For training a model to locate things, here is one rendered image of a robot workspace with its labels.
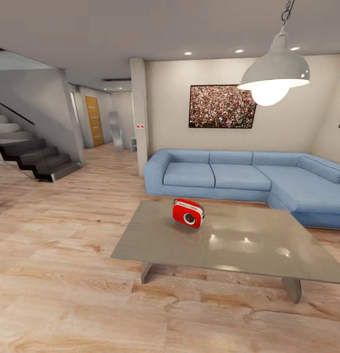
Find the radio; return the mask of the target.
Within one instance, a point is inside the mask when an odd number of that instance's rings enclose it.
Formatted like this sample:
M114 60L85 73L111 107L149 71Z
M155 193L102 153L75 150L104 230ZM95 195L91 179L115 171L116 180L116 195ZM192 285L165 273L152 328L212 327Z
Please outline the radio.
M199 228L204 220L204 209L200 204L178 199L173 205L173 218L186 226Z

